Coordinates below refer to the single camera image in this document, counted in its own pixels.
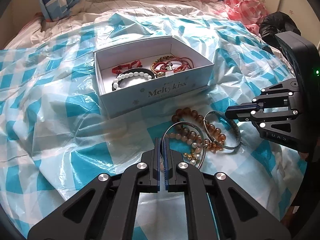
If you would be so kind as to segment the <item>beige striped bedsheet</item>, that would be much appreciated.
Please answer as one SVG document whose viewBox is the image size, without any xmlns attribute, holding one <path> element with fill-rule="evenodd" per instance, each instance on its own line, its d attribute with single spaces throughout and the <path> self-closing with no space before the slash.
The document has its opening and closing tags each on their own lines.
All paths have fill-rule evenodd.
<svg viewBox="0 0 320 240">
<path fill-rule="evenodd" d="M 115 13 L 134 17 L 227 18 L 226 6 L 218 0 L 80 0 L 72 7 L 71 15 L 62 20 L 46 22 L 42 15 L 35 15 L 5 48 L 38 47 L 62 34 L 103 22 Z"/>
</svg>

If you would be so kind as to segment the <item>red checkered plastic bag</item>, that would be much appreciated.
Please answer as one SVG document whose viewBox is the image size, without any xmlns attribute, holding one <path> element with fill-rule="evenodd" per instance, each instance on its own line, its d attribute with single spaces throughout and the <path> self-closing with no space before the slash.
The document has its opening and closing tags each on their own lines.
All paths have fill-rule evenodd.
<svg viewBox="0 0 320 240">
<path fill-rule="evenodd" d="M 260 24 L 268 15 L 259 0 L 223 0 L 228 18 L 241 22 L 251 33 L 259 35 Z"/>
</svg>

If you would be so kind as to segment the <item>black plastic bag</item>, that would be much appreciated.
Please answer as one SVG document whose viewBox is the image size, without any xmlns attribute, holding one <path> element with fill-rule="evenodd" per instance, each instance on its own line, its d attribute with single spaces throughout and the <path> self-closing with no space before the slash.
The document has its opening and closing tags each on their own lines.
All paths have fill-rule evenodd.
<svg viewBox="0 0 320 240">
<path fill-rule="evenodd" d="M 259 34 L 264 42 L 274 48 L 280 48 L 280 45 L 275 37 L 276 34 L 292 31 L 301 35 L 295 22 L 292 18 L 283 12 L 274 12 L 267 15 L 260 24 Z"/>
</svg>

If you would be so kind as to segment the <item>white Meltykiss jewelry box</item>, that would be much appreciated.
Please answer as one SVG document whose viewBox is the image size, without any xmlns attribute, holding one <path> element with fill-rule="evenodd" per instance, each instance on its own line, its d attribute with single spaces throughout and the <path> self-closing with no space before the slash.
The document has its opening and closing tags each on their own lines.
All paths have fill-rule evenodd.
<svg viewBox="0 0 320 240">
<path fill-rule="evenodd" d="M 162 99 L 207 88 L 213 63 L 172 36 L 145 38 L 94 52 L 106 115 L 112 119 Z"/>
</svg>

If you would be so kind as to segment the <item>thin silver bangle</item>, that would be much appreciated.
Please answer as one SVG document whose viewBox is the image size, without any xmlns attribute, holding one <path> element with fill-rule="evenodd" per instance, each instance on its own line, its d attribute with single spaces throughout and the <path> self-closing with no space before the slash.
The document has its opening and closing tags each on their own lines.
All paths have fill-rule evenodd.
<svg viewBox="0 0 320 240">
<path fill-rule="evenodd" d="M 199 126 L 187 121 L 178 121 L 171 125 L 163 134 L 163 138 L 174 139 L 187 144 L 190 152 L 184 153 L 189 164 L 201 169 L 209 143 Z"/>
</svg>

